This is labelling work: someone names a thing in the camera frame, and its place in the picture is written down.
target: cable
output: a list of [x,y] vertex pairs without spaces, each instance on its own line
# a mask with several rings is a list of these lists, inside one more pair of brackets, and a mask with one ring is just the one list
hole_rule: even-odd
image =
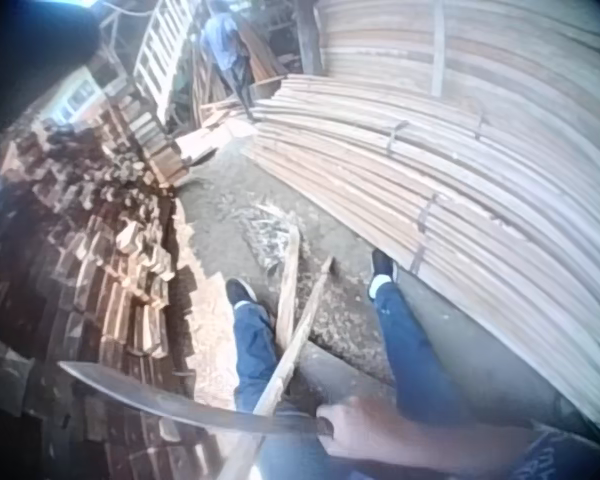
[[156,6],[152,9],[149,10],[148,12],[132,12],[130,10],[125,10],[124,8],[121,8],[117,5],[113,5],[112,3],[109,2],[102,2],[103,5],[106,5],[109,8],[112,8],[113,10],[120,12],[120,13],[124,13],[125,15],[130,15],[132,17],[148,17],[149,15],[152,15],[154,10],[156,9],[156,7],[158,6],[158,4],[156,3]]

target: machete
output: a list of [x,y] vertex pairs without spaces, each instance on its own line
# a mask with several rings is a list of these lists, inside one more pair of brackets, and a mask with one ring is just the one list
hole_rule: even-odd
[[311,418],[306,415],[264,417],[234,412],[203,405],[184,396],[145,385],[96,363],[58,364],[73,377],[126,405],[176,422],[263,435],[333,435],[331,423],[324,418]]

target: blue jeans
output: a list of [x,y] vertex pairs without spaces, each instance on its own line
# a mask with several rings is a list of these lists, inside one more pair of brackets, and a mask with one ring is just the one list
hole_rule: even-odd
[[[400,413],[432,425],[470,423],[467,407],[440,366],[398,286],[382,285],[373,303],[395,378]],[[242,305],[234,315],[240,380],[235,392],[236,407],[253,411],[277,365],[274,335],[261,306]],[[283,401],[276,415],[304,414]],[[258,467],[263,480],[345,479],[352,472],[345,462],[329,457],[317,439],[291,435],[268,437]]]

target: standing person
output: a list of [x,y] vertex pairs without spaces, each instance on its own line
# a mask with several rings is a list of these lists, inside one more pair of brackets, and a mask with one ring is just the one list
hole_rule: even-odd
[[253,82],[253,72],[249,49],[240,38],[238,26],[226,6],[220,0],[210,0],[208,6],[211,16],[202,29],[202,51],[208,58],[215,60],[247,117],[253,121],[253,102],[249,91],[249,85]]
[[[395,283],[397,265],[377,249],[372,263],[368,295],[395,379],[396,405],[360,398],[322,405],[317,415],[333,424],[333,438],[268,437],[258,459],[263,480],[369,480],[352,460],[463,479],[585,480],[598,473],[600,447],[581,437],[478,423]],[[236,407],[253,411],[277,365],[274,335],[248,285],[230,279],[226,289],[235,317],[240,382]],[[305,414],[283,401],[276,415]]]

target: hand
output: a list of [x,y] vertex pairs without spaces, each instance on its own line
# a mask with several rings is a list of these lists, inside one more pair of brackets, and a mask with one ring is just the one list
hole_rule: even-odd
[[377,399],[351,397],[321,405],[316,416],[333,424],[333,438],[318,437],[329,455],[382,461],[408,431],[410,422],[394,406]]

